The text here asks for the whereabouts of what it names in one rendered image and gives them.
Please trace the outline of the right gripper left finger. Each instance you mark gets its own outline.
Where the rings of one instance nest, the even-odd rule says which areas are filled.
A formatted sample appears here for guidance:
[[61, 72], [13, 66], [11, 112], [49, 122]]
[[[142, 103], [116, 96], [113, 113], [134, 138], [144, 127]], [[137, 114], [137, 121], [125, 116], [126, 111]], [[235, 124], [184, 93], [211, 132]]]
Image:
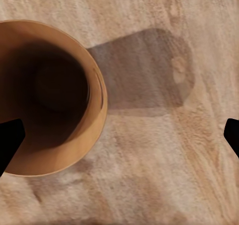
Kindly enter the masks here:
[[25, 138], [21, 119], [0, 124], [0, 177]]

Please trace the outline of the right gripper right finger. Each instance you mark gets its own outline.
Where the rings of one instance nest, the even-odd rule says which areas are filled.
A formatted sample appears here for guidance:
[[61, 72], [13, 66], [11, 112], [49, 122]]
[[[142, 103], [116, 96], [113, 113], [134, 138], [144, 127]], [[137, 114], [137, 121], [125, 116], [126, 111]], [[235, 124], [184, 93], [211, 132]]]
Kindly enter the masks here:
[[239, 158], [239, 120], [227, 119], [224, 137]]

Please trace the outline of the trash can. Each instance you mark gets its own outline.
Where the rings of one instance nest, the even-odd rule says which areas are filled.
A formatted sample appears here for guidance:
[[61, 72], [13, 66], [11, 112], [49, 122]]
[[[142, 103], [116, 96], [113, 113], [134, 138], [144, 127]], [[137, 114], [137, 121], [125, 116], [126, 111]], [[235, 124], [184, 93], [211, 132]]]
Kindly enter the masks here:
[[38, 177], [71, 167], [95, 146], [107, 114], [104, 77], [78, 40], [39, 21], [0, 21], [0, 124], [21, 119], [25, 130], [4, 173]]

